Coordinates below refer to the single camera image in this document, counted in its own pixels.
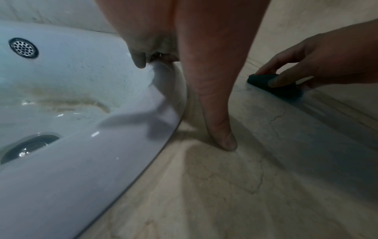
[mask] skin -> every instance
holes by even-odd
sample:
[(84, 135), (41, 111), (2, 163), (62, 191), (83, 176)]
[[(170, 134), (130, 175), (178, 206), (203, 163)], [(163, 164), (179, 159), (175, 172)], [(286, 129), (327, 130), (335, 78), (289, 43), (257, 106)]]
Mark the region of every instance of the skin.
[(210, 136), (237, 148), (228, 99), (269, 0), (96, 0), (128, 44), (137, 67), (157, 52), (180, 59), (199, 96)]
[(313, 76), (298, 87), (311, 90), (329, 84), (378, 82), (378, 20), (351, 25), (307, 38), (277, 54), (256, 75), (274, 74), (287, 63), (295, 66), (283, 71), (268, 84), (289, 85)]

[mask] overflow drain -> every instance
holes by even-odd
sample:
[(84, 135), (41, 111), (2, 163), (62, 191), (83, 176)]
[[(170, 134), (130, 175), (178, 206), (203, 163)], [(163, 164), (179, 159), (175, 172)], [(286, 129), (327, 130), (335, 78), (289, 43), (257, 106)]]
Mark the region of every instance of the overflow drain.
[(12, 38), (8, 43), (11, 49), (22, 57), (36, 58), (39, 54), (37, 47), (26, 39)]

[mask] sink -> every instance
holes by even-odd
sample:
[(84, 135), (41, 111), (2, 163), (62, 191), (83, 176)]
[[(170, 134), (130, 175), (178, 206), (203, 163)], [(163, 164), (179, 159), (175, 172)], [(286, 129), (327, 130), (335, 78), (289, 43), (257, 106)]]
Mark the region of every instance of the sink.
[(1, 21), (1, 238), (77, 236), (157, 156), (185, 104), (181, 70), (138, 69), (116, 35)]

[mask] marble countertop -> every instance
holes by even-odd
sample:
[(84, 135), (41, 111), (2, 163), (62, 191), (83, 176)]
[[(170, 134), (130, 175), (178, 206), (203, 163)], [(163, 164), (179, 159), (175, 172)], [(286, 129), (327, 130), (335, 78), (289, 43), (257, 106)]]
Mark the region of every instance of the marble countertop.
[(190, 93), (165, 149), (79, 239), (378, 238), (378, 133), (246, 85), (256, 70), (230, 98), (237, 151), (214, 146)]

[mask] green sponge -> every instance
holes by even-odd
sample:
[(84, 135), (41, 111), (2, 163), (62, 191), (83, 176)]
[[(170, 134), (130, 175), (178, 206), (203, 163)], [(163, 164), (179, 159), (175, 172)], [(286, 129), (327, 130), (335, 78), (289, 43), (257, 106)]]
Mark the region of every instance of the green sponge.
[(292, 83), (290, 85), (286, 85), (283, 87), (278, 88), (270, 88), (268, 86), (268, 81), (270, 79), (273, 79), (274, 77), (278, 76), (277, 74), (269, 74), (269, 75), (259, 75), (256, 76), (255, 74), (250, 75), (248, 77), (247, 82), (253, 86), (256, 86), (260, 89), (263, 89), (265, 91), (268, 91), (275, 96), (278, 96), (280, 98), (284, 98), (287, 100), (296, 100), (302, 97), (303, 92), (298, 89), (295, 83)]

